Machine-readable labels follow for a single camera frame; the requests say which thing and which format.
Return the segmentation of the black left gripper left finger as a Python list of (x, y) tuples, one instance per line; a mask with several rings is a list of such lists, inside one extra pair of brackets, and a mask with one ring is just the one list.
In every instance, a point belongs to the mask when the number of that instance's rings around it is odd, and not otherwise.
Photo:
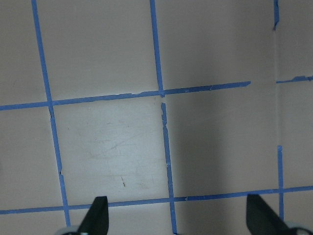
[(77, 233), (79, 235), (106, 235), (108, 230), (108, 199), (106, 196), (99, 196), (94, 199)]

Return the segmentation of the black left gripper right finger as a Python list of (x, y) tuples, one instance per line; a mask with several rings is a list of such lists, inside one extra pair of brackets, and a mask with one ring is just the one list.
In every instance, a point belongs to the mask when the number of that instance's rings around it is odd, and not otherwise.
[(293, 235), (276, 212), (258, 194), (246, 199), (246, 225), (252, 235)]

